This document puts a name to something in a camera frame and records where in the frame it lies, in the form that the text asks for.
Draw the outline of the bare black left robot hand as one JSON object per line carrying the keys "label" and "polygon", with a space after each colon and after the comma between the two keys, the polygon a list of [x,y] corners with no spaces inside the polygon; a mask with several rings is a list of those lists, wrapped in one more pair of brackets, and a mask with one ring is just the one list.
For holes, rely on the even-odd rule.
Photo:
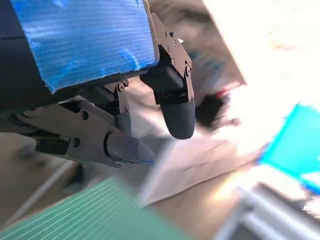
{"label": "bare black left robot hand", "polygon": [[150,87],[169,133],[195,129],[192,61],[146,0],[3,0],[0,130],[36,151],[120,168],[152,164],[132,136],[125,90]]}

